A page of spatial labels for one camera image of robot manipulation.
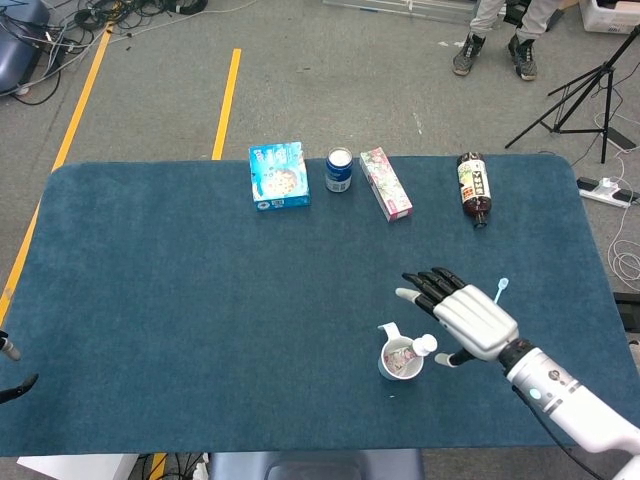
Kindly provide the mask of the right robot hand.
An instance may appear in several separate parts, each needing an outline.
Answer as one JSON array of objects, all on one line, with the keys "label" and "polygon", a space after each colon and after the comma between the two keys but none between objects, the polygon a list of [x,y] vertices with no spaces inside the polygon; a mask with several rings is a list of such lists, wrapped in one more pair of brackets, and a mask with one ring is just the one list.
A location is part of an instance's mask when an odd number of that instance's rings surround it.
[{"label": "right robot hand", "polygon": [[493,362],[519,338],[517,322],[472,284],[450,270],[404,273],[413,287],[398,288],[395,294],[431,315],[461,345],[455,353],[439,353],[435,361],[456,368],[471,360]]}]

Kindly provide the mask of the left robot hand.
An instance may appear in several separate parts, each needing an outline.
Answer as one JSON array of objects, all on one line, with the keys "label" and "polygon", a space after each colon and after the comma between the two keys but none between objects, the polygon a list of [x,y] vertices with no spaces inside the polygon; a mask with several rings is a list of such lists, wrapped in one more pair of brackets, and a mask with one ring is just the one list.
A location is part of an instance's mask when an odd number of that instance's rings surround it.
[{"label": "left robot hand", "polygon": [[[1,352],[12,361],[21,360],[21,352],[9,339],[9,335],[4,331],[1,331]],[[2,390],[0,392],[0,404],[5,404],[23,396],[33,388],[38,379],[39,375],[33,374],[27,377],[20,385]]]}]

